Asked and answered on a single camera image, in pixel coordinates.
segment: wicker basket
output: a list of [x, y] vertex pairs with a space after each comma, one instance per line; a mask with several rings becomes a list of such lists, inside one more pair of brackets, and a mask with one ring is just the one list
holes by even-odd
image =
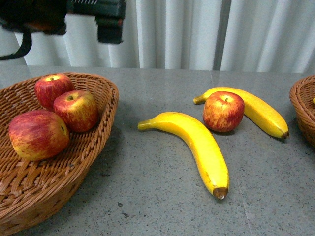
[[290, 100], [296, 111], [299, 129], [306, 140], [315, 147], [315, 75], [302, 78], [290, 90]]
[[34, 94], [41, 77], [0, 90], [0, 235], [30, 228], [59, 211], [75, 193], [102, 151], [114, 122], [119, 93], [116, 85], [93, 74], [64, 73], [76, 89], [90, 91], [100, 111], [92, 130], [70, 134], [69, 146], [42, 161], [23, 161], [11, 145], [7, 129], [18, 114], [42, 109]]

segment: table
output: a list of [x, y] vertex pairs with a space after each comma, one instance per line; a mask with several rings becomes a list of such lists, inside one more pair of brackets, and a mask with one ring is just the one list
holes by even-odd
[[[289, 100], [305, 74], [102, 67], [0, 66], [1, 88], [56, 72], [112, 80], [120, 100], [110, 138], [64, 207], [15, 236], [295, 236], [315, 232], [315, 152], [297, 128]], [[214, 134], [230, 173], [226, 199], [205, 188], [180, 138], [137, 123], [165, 111], [202, 121], [192, 99], [214, 86], [244, 89], [287, 121], [281, 142], [244, 117], [229, 135]]]

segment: red apple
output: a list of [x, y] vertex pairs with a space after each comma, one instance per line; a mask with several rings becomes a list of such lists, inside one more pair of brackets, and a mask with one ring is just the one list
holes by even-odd
[[77, 133], [92, 129], [98, 122], [98, 108], [93, 95], [88, 91], [74, 90], [56, 98], [54, 111]]
[[64, 74], [54, 74], [40, 78], [34, 91], [39, 103], [49, 111], [54, 110], [54, 101], [65, 92], [75, 90], [70, 78]]
[[211, 94], [203, 108], [205, 126], [218, 132], [235, 129], [243, 119], [243, 99], [232, 92], [217, 91]]
[[53, 157], [70, 141], [64, 121], [44, 109], [14, 117], [9, 124], [9, 137], [17, 154], [30, 161]]

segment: yellow banana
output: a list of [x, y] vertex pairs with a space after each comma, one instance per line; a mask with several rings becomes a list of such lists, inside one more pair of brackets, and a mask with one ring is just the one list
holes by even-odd
[[178, 112], [164, 112], [138, 123], [139, 130], [159, 129], [175, 134], [189, 146], [200, 176], [210, 193], [222, 200], [229, 187], [228, 169], [210, 131], [197, 119]]
[[281, 139], [289, 136], [289, 128], [284, 118], [269, 104], [244, 90], [230, 87], [214, 87], [201, 96], [195, 97], [193, 99], [194, 104], [204, 103], [216, 91], [233, 92], [239, 95], [245, 103], [244, 114], [267, 134]]

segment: curtain fold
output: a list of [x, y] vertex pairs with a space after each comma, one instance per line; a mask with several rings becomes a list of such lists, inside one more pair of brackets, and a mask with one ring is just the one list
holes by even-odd
[[[99, 43], [94, 17], [67, 14], [65, 35], [33, 33], [25, 57], [0, 64], [314, 73], [314, 12], [311, 0], [127, 0], [123, 43]], [[0, 55], [21, 42], [0, 29]]]

